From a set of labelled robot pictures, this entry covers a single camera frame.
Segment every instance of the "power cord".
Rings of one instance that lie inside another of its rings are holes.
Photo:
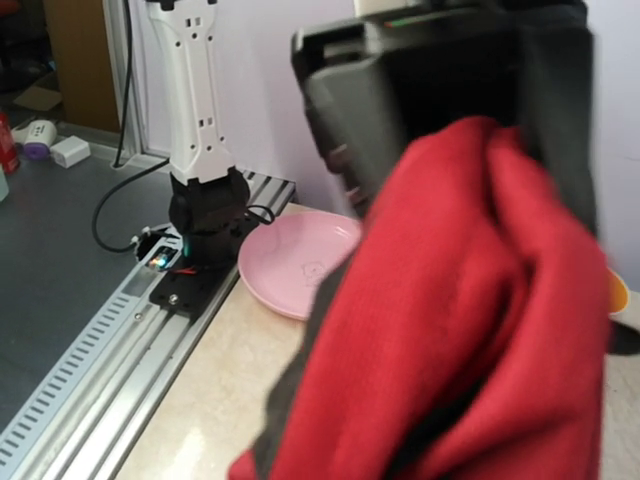
[[[95,210],[93,211],[93,217],[91,219],[91,234],[93,235],[93,239],[100,246],[100,248],[111,253],[127,253],[135,250],[136,241],[134,239],[132,239],[132,241],[126,247],[113,247],[105,243],[100,238],[100,234],[98,233],[98,219],[100,217],[100,212],[102,211],[102,208],[107,203],[107,201],[113,196],[114,193],[118,192],[119,190],[126,187],[130,183],[133,183],[136,180],[139,180],[140,178],[146,175],[149,175],[150,173],[160,170],[162,167],[165,167],[167,165],[169,165],[169,160],[165,160],[150,168],[147,168],[146,170],[142,170],[141,172],[136,173],[135,175],[132,175],[126,180],[123,180],[122,182],[120,182],[119,184],[117,184],[115,187],[111,188],[111,190],[109,190],[107,193],[104,194],[104,196],[98,202],[98,205],[96,206]]]
[[[118,140],[118,152],[113,168],[120,168],[122,164],[122,152],[124,150],[124,136],[127,129],[127,116],[129,114],[129,92],[131,91],[131,78],[133,76],[133,23],[131,21],[131,5],[129,0],[123,0],[125,26],[127,34],[127,71],[124,80],[124,96],[122,99],[122,121],[120,127],[120,138]]]

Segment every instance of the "white wall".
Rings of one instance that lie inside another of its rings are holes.
[[[595,158],[611,261],[640,290],[640,31],[637,0],[588,0],[598,35]]]
[[[341,210],[339,187],[318,158],[304,120],[290,45],[298,28],[352,17],[352,0],[222,0],[218,5],[221,126],[238,165],[296,181],[307,205]],[[145,2],[131,6],[146,146],[167,154],[162,57]]]

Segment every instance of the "dark gray surface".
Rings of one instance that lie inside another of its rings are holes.
[[[101,196],[138,172],[88,159],[65,170],[23,162],[0,203],[0,431],[134,265],[104,252],[90,221]],[[105,206],[101,232],[126,245],[146,225],[166,223],[169,178],[155,173]]]

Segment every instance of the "white power adapter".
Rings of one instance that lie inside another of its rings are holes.
[[[90,155],[89,143],[78,137],[69,137],[51,147],[53,161],[64,168],[73,167]]]

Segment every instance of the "yellow cup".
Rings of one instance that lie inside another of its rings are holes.
[[[629,306],[629,287],[627,287],[620,275],[609,269],[609,288],[611,292],[609,315],[615,317],[624,312]]]

